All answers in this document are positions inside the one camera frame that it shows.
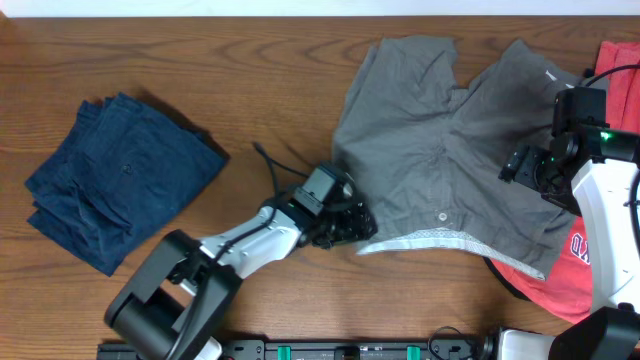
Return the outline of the grey shorts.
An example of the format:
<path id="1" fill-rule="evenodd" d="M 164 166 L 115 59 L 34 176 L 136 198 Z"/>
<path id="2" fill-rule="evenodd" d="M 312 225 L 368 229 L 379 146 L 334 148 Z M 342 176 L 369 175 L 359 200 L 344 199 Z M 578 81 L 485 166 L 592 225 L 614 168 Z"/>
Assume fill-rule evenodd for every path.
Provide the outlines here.
<path id="1" fill-rule="evenodd" d="M 378 225 L 356 249 L 457 249 L 543 280 L 574 217 L 499 174 L 519 143 L 549 143 L 555 97 L 581 78 L 515 41 L 461 87 L 456 58 L 450 38 L 388 38 L 358 70 L 332 146 Z"/>

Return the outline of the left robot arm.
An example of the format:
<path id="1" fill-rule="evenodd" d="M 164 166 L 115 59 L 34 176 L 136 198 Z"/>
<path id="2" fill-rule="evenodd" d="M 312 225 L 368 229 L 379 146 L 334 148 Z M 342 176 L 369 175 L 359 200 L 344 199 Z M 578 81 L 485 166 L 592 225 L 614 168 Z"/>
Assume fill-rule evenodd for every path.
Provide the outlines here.
<path id="1" fill-rule="evenodd" d="M 213 337 L 243 281 L 308 244 L 330 249 L 378 231 L 358 197 L 326 204 L 318 215 L 282 196 L 225 233 L 194 239 L 168 233 L 121 289 L 105 323 L 143 359 L 217 359 Z"/>

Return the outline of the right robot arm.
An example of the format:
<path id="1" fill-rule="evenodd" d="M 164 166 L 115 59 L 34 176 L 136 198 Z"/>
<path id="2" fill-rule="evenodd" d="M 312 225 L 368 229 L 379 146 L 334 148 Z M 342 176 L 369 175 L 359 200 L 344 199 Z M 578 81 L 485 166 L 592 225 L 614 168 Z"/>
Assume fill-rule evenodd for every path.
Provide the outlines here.
<path id="1" fill-rule="evenodd" d="M 519 146 L 504 182 L 520 183 L 582 218 L 592 269 L 589 316 L 557 336 L 503 330 L 497 359 L 630 359 L 639 342 L 639 137 L 605 127 L 556 132 Z"/>

